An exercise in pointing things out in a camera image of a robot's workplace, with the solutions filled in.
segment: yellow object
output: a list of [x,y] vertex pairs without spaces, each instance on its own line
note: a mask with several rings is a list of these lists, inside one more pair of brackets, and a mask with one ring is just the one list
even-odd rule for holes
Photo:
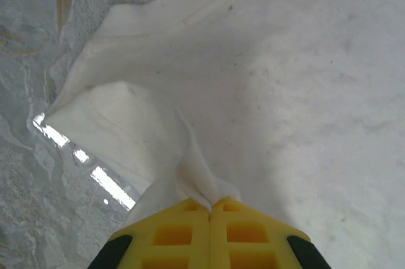
[[211,214],[187,199],[121,229],[109,242],[123,235],[132,240],[117,269],[301,269],[287,238],[310,241],[232,198]]

